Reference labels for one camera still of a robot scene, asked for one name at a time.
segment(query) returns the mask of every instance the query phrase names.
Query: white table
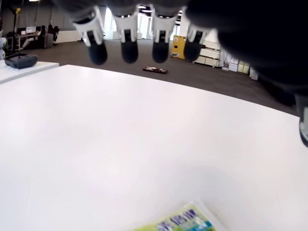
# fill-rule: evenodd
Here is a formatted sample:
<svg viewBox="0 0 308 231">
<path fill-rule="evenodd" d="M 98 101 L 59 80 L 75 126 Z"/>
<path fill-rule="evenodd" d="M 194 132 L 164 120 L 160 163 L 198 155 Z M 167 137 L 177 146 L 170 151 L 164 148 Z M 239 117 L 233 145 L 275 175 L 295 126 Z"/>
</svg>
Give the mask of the white table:
<svg viewBox="0 0 308 231">
<path fill-rule="evenodd" d="M 0 84 L 34 74 L 36 72 L 45 71 L 58 67 L 58 63 L 37 62 L 34 66 L 24 69 L 14 69 L 5 64 L 4 60 L 0 60 Z"/>
<path fill-rule="evenodd" d="M 38 35 L 36 35 L 36 33 L 31 33 L 31 34 L 26 34 L 26 35 L 16 35 L 15 38 L 17 39 L 18 43 L 16 44 L 18 46 L 18 48 L 16 49 L 17 51 L 20 51 L 20 39 L 24 38 L 27 39 L 28 37 L 37 37 Z M 9 40 L 11 40 L 11 47 L 8 49 L 10 51 L 13 50 L 13 37 L 8 37 L 7 41 L 9 43 Z"/>
<path fill-rule="evenodd" d="M 201 198 L 230 231 L 308 230 L 298 117 L 61 66 L 0 85 L 0 230 L 123 231 Z"/>
</svg>

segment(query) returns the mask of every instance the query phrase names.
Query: black device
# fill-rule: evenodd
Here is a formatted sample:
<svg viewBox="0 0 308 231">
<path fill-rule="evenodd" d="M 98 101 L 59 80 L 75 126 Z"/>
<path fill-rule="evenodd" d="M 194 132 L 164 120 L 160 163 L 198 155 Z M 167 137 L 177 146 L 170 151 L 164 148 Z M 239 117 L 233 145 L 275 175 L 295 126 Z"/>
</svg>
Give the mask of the black device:
<svg viewBox="0 0 308 231">
<path fill-rule="evenodd" d="M 33 54 L 14 54 L 5 58 L 5 64 L 12 68 L 23 69 L 34 66 L 38 61 L 38 56 Z"/>
</svg>

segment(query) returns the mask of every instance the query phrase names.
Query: computer monitor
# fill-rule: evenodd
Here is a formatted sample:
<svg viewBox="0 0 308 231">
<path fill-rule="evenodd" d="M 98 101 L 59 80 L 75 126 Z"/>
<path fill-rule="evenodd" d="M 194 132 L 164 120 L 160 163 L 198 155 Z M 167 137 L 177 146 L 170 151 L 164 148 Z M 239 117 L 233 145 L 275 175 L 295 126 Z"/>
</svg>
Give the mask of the computer monitor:
<svg viewBox="0 0 308 231">
<path fill-rule="evenodd" d="M 28 27 L 26 28 L 27 34 L 35 33 L 36 30 L 37 30 L 36 26 L 28 26 Z"/>
<path fill-rule="evenodd" d="M 26 30 L 25 27 L 18 28 L 18 29 L 17 29 L 17 34 L 18 34 L 18 35 L 21 35 L 21 32 L 24 31 L 24 30 Z"/>
</svg>

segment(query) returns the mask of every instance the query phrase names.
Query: gray carpet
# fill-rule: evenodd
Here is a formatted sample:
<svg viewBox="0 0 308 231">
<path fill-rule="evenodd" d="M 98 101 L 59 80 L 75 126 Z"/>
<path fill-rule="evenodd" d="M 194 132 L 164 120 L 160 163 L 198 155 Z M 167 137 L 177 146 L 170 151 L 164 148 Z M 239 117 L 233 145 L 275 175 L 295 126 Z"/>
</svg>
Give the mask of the gray carpet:
<svg viewBox="0 0 308 231">
<path fill-rule="evenodd" d="M 152 59 L 151 40 L 138 40 L 138 61 L 134 64 L 127 64 L 121 57 L 119 40 L 106 40 L 105 43 L 108 60 L 100 66 L 96 66 L 90 62 L 87 48 L 83 42 L 60 43 L 57 47 L 24 52 L 37 54 L 39 61 L 55 62 L 60 63 L 60 65 L 72 64 L 94 67 L 159 79 L 232 96 L 296 115 L 294 107 L 286 106 L 278 102 L 258 81 L 251 80 L 246 74 L 192 64 L 176 58 L 168 58 L 165 63 L 157 64 Z M 145 72 L 142 70 L 145 66 L 163 68 L 169 72 L 166 75 Z"/>
</svg>

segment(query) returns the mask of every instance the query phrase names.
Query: robotic hand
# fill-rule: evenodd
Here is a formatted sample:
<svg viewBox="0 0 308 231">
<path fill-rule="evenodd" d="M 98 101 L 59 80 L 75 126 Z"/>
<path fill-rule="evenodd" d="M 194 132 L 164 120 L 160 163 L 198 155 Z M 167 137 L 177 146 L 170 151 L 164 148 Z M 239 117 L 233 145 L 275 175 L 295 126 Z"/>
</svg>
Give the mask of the robotic hand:
<svg viewBox="0 0 308 231">
<path fill-rule="evenodd" d="M 176 16 L 182 7 L 190 20 L 184 56 L 194 61 L 209 28 L 218 30 L 221 45 L 245 60 L 264 79 L 295 94 L 300 116 L 299 131 L 308 147 L 308 78 L 305 71 L 305 7 L 260 0 L 251 6 L 222 0 L 53 0 L 68 15 L 89 49 L 95 64 L 107 60 L 103 24 L 98 5 L 108 6 L 120 36 L 122 56 L 127 63 L 138 58 L 137 15 L 139 3 L 153 7 L 153 59 L 168 58 L 168 44 Z"/>
</svg>

